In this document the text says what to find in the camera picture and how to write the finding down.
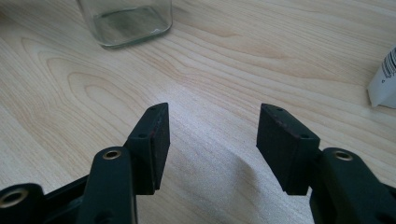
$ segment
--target table surface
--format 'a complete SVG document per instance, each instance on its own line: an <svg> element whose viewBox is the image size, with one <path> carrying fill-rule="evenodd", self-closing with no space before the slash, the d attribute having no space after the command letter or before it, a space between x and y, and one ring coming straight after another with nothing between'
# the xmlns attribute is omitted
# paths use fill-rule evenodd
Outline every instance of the table surface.
<svg viewBox="0 0 396 224"><path fill-rule="evenodd" d="M396 186L396 110L366 90L396 44L394 0L175 0L173 16L167 35L110 50L75 1L0 0L0 189L86 175L162 102L171 146L140 223L313 223L255 147L261 103Z"/></svg>

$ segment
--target glass jar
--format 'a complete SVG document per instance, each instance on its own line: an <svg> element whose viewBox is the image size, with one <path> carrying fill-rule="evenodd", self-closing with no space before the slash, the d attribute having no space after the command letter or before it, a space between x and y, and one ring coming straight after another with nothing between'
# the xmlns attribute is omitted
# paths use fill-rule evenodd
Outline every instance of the glass jar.
<svg viewBox="0 0 396 224"><path fill-rule="evenodd" d="M78 0L93 37L119 47L163 34L172 26L171 0Z"/></svg>

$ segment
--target glass bottom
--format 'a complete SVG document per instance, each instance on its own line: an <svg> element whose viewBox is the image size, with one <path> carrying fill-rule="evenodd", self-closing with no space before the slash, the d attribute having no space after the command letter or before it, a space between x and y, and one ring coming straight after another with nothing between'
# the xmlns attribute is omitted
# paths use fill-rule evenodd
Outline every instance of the glass bottom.
<svg viewBox="0 0 396 224"><path fill-rule="evenodd" d="M166 22L152 7L123 8L93 17L94 37L104 47L119 47L146 40L167 31Z"/></svg>

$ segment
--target wooden table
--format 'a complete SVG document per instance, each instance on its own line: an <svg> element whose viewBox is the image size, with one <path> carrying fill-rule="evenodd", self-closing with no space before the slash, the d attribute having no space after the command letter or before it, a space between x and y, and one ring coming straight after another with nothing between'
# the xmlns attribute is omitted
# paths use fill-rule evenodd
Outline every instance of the wooden table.
<svg viewBox="0 0 396 224"><path fill-rule="evenodd" d="M261 103L396 186L396 110L366 91L396 44L395 1L175 0L173 15L167 35L109 50L74 1L0 0L0 189L86 175L162 102L172 144L140 223L312 223L255 147Z"/></svg>

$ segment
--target screw hole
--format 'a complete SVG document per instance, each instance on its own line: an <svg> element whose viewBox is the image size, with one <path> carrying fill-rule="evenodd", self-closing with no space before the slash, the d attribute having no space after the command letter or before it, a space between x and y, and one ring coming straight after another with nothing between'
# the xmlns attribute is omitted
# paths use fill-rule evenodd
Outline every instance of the screw hole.
<svg viewBox="0 0 396 224"><path fill-rule="evenodd" d="M121 151L119 150L111 150L108 151L107 153L105 153L103 155L103 159L105 160L114 160L116 158L118 158L121 155Z"/></svg>
<svg viewBox="0 0 396 224"><path fill-rule="evenodd" d="M29 191L26 189L14 189L0 198L0 208L8 208L22 202Z"/></svg>
<svg viewBox="0 0 396 224"><path fill-rule="evenodd" d="M346 152L343 151L335 151L334 152L335 158L342 161L352 161L353 157Z"/></svg>

